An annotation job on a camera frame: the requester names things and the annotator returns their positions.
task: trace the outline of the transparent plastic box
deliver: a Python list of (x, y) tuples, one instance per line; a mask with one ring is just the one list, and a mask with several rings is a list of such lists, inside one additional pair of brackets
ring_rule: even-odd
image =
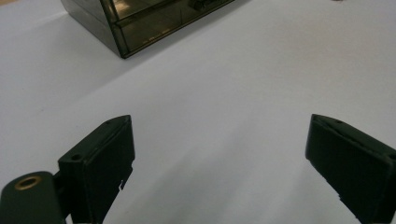
[(233, 0), (62, 0), (69, 14), (121, 58)]

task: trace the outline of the black plastic part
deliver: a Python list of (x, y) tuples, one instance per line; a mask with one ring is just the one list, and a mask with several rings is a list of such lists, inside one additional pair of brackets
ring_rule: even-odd
[(132, 172), (134, 142), (129, 116), (111, 119), (59, 159), (77, 223), (101, 223)]
[(337, 119), (313, 115), (305, 156), (363, 224), (396, 210), (396, 150)]
[(62, 0), (69, 14), (122, 58), (233, 0)]
[(2, 191), (0, 223), (65, 223), (52, 174), (35, 172), (9, 182)]
[(8, 183), (0, 223), (102, 223), (132, 172), (134, 139), (130, 116), (100, 125), (59, 159), (56, 175), (36, 172)]

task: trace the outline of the white tabletop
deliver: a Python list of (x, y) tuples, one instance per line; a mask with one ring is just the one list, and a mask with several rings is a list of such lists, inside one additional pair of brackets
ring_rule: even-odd
[(237, 0), (123, 60), (59, 0), (0, 6), (0, 188), (130, 114), (105, 223), (359, 223), (304, 157), (313, 113), (396, 147), (396, 1)]

